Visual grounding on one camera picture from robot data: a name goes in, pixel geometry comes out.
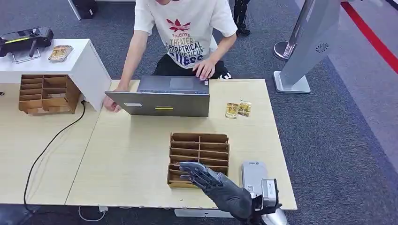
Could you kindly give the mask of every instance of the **laptop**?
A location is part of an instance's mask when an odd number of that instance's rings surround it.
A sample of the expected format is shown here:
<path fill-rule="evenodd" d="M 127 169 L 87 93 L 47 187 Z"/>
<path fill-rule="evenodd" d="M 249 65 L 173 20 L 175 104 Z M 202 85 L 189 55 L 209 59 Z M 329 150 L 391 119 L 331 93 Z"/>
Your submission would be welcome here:
<path fill-rule="evenodd" d="M 105 91 L 105 94 L 131 115 L 209 115 L 209 87 L 195 76 L 144 76 L 137 92 Z"/>

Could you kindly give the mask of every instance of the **black pants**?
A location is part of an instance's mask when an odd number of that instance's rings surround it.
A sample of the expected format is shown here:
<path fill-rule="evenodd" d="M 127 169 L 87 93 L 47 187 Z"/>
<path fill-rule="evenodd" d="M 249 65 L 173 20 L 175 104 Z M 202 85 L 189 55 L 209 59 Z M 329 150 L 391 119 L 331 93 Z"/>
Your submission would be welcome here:
<path fill-rule="evenodd" d="M 177 65 L 173 59 L 165 54 L 161 60 L 159 60 L 155 71 L 152 75 L 168 75 L 168 76 L 195 76 L 196 71 L 192 69 L 185 69 Z M 232 76 L 224 66 L 223 61 L 218 61 L 215 65 L 215 72 L 211 79 L 232 79 Z"/>

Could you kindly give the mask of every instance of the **robot finger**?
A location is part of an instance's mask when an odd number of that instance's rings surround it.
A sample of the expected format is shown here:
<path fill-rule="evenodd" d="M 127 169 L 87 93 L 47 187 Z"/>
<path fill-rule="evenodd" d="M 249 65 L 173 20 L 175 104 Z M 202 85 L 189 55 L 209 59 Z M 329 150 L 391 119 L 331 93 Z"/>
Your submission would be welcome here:
<path fill-rule="evenodd" d="M 205 166 L 200 164 L 200 163 L 195 163 L 195 162 L 180 162 L 180 170 L 184 172 L 193 172 L 195 169 L 198 169 L 200 171 L 205 170 Z"/>
<path fill-rule="evenodd" d="M 182 180 L 191 180 L 191 176 L 190 175 L 181 175 L 180 178 Z"/>
<path fill-rule="evenodd" d="M 212 177 L 208 172 L 195 170 L 194 173 L 195 173 L 195 175 L 197 175 L 198 177 L 202 178 L 203 180 L 205 180 L 210 185 L 213 185 L 214 183 L 216 183 L 218 181 L 217 179 Z"/>
<path fill-rule="evenodd" d="M 200 189 L 202 190 L 206 190 L 206 185 L 207 183 L 203 182 L 203 180 L 201 180 L 201 182 L 199 182 L 200 178 L 199 177 L 195 177 L 195 176 L 191 176 L 190 178 L 191 182 L 193 184 L 195 184 L 196 186 L 198 186 Z"/>

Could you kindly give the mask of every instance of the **light wood tabletop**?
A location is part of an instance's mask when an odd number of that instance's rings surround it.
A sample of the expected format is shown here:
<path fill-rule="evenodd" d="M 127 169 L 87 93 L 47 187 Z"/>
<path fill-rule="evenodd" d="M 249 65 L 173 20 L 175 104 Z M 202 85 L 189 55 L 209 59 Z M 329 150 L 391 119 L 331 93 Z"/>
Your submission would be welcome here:
<path fill-rule="evenodd" d="M 0 84 L 0 203 L 23 203 L 29 169 L 51 139 L 83 112 L 29 116 L 18 110 L 19 84 Z M 86 104 L 84 117 L 61 133 L 36 163 L 30 204 L 65 204 L 99 112 Z"/>
<path fill-rule="evenodd" d="M 138 84 L 132 81 L 131 90 Z M 241 164 L 262 161 L 269 177 L 277 179 L 282 209 L 297 209 L 265 81 L 211 80 L 209 85 L 208 118 L 131 116 L 103 108 L 66 204 L 215 208 L 199 189 L 167 185 L 170 133 L 197 132 L 228 135 L 230 179 L 242 185 Z M 227 102 L 240 100 L 252 103 L 250 116 L 226 118 Z"/>

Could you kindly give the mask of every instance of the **red logo print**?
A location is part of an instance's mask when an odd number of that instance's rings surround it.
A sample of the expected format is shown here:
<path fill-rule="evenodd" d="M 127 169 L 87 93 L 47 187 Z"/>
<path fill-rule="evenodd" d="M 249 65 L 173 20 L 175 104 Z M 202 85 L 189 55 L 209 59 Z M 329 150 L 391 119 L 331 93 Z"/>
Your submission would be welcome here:
<path fill-rule="evenodd" d="M 178 19 L 176 19 L 175 22 L 173 22 L 169 19 L 166 19 L 166 20 L 170 24 L 170 30 L 174 30 L 174 32 L 177 32 L 177 30 L 180 30 L 180 31 L 189 30 L 189 25 L 191 24 L 190 22 L 188 22 L 184 25 L 181 25 L 181 23 L 178 21 Z"/>

